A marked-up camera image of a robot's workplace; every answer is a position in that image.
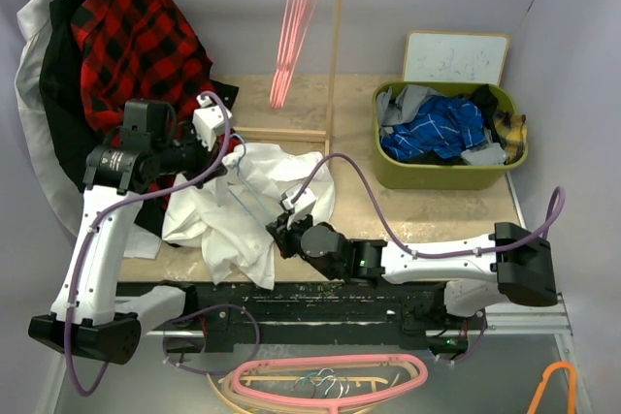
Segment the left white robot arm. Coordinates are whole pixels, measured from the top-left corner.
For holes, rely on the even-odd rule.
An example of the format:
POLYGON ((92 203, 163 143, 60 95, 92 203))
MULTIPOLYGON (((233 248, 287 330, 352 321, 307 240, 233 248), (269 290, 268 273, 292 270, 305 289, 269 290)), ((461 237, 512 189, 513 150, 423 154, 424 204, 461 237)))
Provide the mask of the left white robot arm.
POLYGON ((210 91, 197 103, 190 121, 178 123, 165 102, 129 100, 121 125, 88 155, 76 247, 49 313, 30 321, 31 338, 67 358, 124 365, 144 334, 169 321, 179 329, 196 324, 198 293, 189 283, 161 281, 125 303, 117 302, 116 289, 144 202, 173 192, 150 186, 163 175, 182 174, 182 190, 225 172, 231 114, 210 91))

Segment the light blue wire hanger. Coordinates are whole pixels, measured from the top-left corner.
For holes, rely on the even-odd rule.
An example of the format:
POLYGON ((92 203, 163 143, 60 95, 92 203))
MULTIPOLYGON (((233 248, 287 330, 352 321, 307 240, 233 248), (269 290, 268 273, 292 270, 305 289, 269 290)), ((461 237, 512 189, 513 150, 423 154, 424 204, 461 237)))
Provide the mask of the light blue wire hanger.
POLYGON ((276 143, 247 143, 234 134, 234 148, 224 162, 230 170, 228 190, 261 226, 272 223, 280 213, 280 190, 274 176, 281 155, 276 143))

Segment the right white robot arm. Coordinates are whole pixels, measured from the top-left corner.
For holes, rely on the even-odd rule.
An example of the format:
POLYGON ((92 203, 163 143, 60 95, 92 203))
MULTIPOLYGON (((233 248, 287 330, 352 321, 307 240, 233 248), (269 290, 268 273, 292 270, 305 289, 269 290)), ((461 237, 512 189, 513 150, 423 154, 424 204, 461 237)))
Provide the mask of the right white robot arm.
POLYGON ((399 245, 383 239, 349 239, 312 216, 288 213, 266 227, 284 259, 300 257, 325 278, 355 285, 441 282, 433 320, 453 328, 496 303, 550 307, 558 302, 550 243, 513 223, 488 235, 399 245))

